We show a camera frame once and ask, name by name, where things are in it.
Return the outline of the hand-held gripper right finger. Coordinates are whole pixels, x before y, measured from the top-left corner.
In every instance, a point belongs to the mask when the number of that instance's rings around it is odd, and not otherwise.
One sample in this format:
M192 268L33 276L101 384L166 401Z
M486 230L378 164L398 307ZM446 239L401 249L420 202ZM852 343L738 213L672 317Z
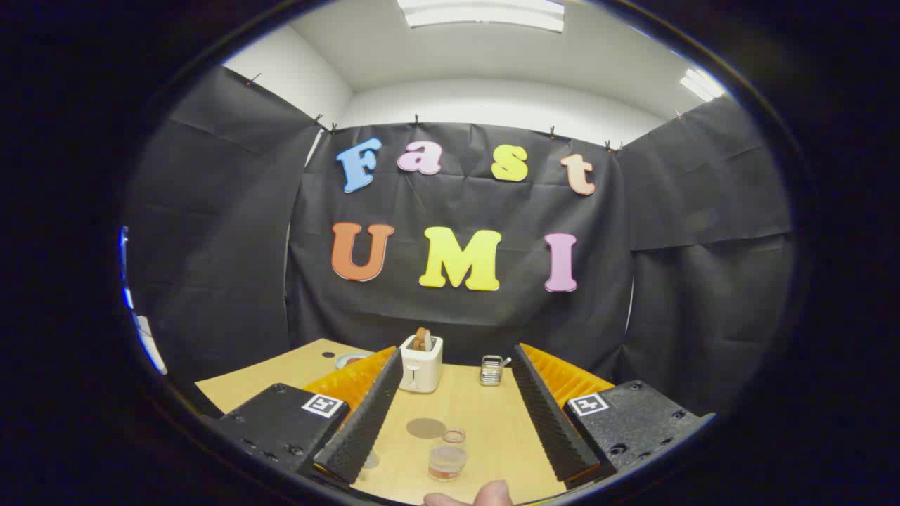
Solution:
M524 343L513 349L511 371L556 480L570 490L665 458L716 419L648 382L613 385Z

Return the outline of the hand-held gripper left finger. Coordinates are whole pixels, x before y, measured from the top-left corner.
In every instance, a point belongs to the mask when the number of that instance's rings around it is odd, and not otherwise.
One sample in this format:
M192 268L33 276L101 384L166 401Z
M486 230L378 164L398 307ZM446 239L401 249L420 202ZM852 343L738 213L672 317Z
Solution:
M403 375L390 346L305 388L277 382L211 428L245 454L287 475L346 488L373 450Z

